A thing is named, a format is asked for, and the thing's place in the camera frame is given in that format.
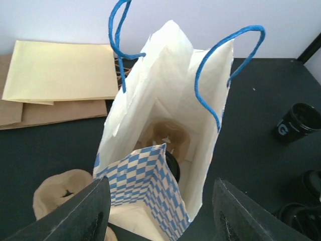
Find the brown pulp cup carrier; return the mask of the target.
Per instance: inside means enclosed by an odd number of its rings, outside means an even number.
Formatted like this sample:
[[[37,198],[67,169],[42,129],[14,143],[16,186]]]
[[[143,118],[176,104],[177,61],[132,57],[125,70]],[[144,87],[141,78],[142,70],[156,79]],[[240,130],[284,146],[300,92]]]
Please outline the brown pulp cup carrier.
[[[47,178],[36,189],[33,197],[33,210],[36,220],[50,214],[93,181],[91,174],[75,169]],[[104,240],[117,240],[114,231],[107,226]]]
[[[176,158],[178,163],[181,163],[185,160],[191,138],[177,122],[163,119],[151,122],[142,133],[139,142],[142,147],[166,143],[166,150]]]

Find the white paper coffee cup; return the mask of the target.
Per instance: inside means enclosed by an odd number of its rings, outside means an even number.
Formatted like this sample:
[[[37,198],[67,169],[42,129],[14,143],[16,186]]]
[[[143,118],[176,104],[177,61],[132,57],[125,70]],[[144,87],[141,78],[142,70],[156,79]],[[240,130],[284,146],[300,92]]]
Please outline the white paper coffee cup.
[[[169,151],[166,151],[166,162],[175,180],[179,182],[181,176],[180,167],[176,158]]]

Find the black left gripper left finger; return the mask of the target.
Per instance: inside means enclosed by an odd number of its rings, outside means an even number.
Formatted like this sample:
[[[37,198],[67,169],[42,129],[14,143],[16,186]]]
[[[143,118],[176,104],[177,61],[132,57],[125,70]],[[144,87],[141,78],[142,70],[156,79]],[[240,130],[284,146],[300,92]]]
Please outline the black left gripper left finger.
[[[102,177],[6,240],[104,240],[110,207],[109,181]]]

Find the stack of black cup lids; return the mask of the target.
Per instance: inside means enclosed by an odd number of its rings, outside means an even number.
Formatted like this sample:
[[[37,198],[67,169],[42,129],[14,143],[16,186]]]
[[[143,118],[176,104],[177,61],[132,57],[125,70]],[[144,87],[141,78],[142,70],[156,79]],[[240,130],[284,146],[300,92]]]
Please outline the stack of black cup lids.
[[[309,170],[288,186],[294,202],[281,207],[275,216],[311,240],[320,240],[320,171]]]

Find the blue checkered paper bag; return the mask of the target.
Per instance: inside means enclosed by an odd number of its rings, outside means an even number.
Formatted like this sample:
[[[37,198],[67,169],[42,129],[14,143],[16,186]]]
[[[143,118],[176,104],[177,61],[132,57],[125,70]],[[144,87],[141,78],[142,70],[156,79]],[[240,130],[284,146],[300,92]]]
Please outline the blue checkered paper bag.
[[[203,188],[222,127],[232,79],[236,37],[260,34],[241,28],[209,50],[197,50],[174,22],[153,33],[139,54],[121,52],[114,17],[130,1],[118,1],[109,21],[109,41],[119,61],[122,87],[104,124],[93,168],[107,177],[109,221],[149,240],[178,240],[203,204]]]

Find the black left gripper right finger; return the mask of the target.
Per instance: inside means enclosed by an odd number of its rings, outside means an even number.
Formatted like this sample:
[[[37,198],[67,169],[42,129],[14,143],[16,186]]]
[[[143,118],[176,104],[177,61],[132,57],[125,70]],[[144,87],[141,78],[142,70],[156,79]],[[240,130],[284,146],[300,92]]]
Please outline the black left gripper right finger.
[[[226,180],[213,191],[215,240],[309,240]]]

